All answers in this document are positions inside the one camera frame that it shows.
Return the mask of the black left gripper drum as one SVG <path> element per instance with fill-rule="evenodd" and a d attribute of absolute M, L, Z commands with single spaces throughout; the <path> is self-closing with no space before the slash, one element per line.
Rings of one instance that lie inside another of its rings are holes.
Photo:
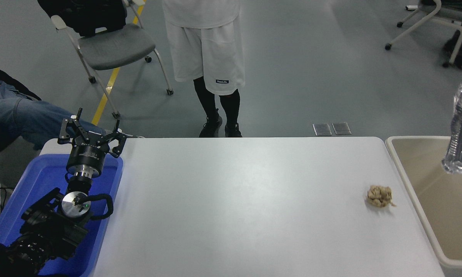
<path fill-rule="evenodd" d="M 77 171 L 76 167 L 80 165 L 102 171 L 106 154 L 110 152 L 108 142 L 104 142 L 100 138 L 90 138 L 89 142 L 85 142 L 79 136 L 73 140 L 72 144 L 72 150 L 66 164 L 67 171 Z"/>

